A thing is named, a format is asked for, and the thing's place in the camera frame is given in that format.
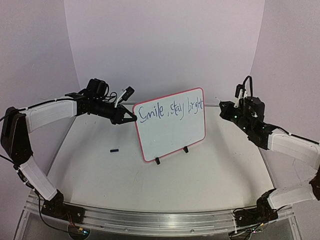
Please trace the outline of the pink framed whiteboard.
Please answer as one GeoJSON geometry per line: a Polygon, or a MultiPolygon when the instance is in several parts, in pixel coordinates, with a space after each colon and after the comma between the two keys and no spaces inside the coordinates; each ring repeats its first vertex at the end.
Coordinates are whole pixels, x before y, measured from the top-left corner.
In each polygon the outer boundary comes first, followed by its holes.
{"type": "Polygon", "coordinates": [[[136,103],[132,111],[145,162],[158,161],[206,137],[205,95],[201,87],[136,103]]]}

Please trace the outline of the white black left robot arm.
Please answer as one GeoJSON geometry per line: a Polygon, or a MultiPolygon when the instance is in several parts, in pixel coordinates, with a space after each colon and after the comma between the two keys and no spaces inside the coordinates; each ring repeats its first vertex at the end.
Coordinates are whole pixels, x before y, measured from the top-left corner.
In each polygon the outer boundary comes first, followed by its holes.
{"type": "Polygon", "coordinates": [[[113,125],[135,122],[137,116],[123,104],[134,93],[127,87],[120,95],[112,96],[109,85],[100,79],[90,79],[86,88],[67,93],[64,97],[47,100],[25,108],[9,107],[1,117],[0,144],[7,153],[20,179],[44,199],[42,213],[64,218],[70,213],[64,195],[49,181],[35,161],[30,133],[62,119],[84,114],[109,119],[113,125]]]}

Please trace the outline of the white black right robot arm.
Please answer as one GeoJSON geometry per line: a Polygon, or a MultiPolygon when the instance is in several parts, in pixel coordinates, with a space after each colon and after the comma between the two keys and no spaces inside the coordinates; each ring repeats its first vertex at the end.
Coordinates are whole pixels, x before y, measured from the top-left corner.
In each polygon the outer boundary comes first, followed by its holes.
{"type": "MultiPolygon", "coordinates": [[[[257,97],[245,97],[234,103],[219,103],[220,117],[234,123],[257,147],[278,152],[320,170],[320,144],[292,134],[283,128],[265,123],[265,104],[257,97]]],[[[320,199],[320,174],[295,186],[271,189],[256,201],[256,212],[266,217],[286,205],[320,199]]]]}

